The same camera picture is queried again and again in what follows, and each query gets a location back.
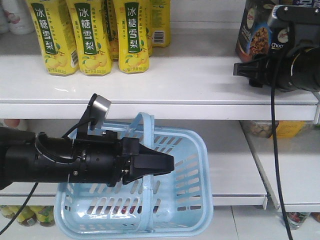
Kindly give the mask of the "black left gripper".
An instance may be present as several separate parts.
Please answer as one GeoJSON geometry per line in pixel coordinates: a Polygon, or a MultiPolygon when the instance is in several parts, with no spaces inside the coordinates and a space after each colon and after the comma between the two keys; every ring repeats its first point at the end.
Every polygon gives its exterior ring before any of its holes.
{"type": "Polygon", "coordinates": [[[166,175],[175,169],[172,155],[150,149],[138,138],[118,138],[107,130],[103,135],[77,133],[73,140],[77,156],[69,174],[71,183],[127,185],[144,176],[166,175]]]}

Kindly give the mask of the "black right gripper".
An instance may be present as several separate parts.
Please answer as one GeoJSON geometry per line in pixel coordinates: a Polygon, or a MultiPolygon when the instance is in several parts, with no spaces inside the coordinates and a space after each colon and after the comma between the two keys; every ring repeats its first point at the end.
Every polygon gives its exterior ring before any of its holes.
{"type": "Polygon", "coordinates": [[[304,48],[295,47],[272,53],[258,53],[251,61],[235,63],[233,75],[246,77],[249,85],[256,88],[272,87],[282,92],[304,89],[302,64],[298,63],[304,54],[304,48]]]}

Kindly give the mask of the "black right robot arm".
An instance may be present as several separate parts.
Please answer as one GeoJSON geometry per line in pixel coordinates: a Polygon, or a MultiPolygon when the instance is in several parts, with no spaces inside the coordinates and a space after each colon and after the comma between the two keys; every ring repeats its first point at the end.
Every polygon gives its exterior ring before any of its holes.
{"type": "Polygon", "coordinates": [[[267,54],[256,54],[252,60],[238,62],[233,75],[245,77],[256,88],[268,86],[281,92],[320,91],[320,48],[298,47],[267,54]]]}

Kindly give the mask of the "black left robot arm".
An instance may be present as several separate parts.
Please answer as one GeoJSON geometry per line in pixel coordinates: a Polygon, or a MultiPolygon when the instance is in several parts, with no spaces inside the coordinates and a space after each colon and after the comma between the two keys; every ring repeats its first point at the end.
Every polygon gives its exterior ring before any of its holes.
{"type": "Polygon", "coordinates": [[[0,187],[12,183],[127,185],[148,175],[166,175],[174,157],[142,145],[138,138],[78,133],[75,139],[0,129],[0,187]]]}

